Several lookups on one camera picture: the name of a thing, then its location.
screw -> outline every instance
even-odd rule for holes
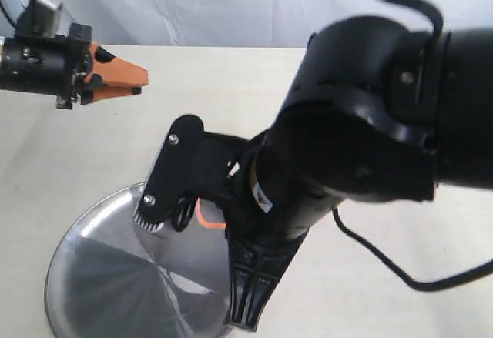
[[[177,134],[171,134],[168,140],[173,146],[176,146],[179,143],[179,136]]]
[[[414,75],[412,72],[406,71],[401,74],[401,82],[403,84],[412,84],[414,81]]]
[[[154,196],[151,196],[150,194],[144,196],[144,205],[146,205],[146,207],[152,207],[155,203],[156,198],[154,198]]]

orange object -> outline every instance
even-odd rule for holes
[[[200,199],[197,200],[197,203],[195,205],[195,212],[197,214],[197,220],[199,221],[199,224],[204,228],[218,230],[224,230],[226,228],[226,223],[210,223],[203,217],[202,208],[200,206]]]
[[[98,43],[91,43],[86,61],[82,105],[108,98],[138,95],[142,87],[149,84],[147,70],[115,57]]]

white table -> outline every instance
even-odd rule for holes
[[[272,121],[303,49],[109,47],[149,70],[139,97],[72,112],[47,96],[0,93],[0,336],[49,338],[51,256],[88,207],[145,179],[171,122],[254,136]],[[341,215],[409,273],[446,276],[493,256],[493,195],[452,188],[433,205],[347,202]],[[311,231],[268,304],[258,337],[493,335],[493,277],[425,295],[409,290],[330,216]],[[232,337],[247,336],[235,332]]]

silver plate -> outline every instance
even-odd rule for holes
[[[142,190],[138,184],[99,202],[60,242],[45,286],[57,338],[216,338],[230,331],[223,325],[224,231],[194,216],[180,234],[150,234],[132,220]],[[222,221],[208,209],[215,216],[208,221]]]

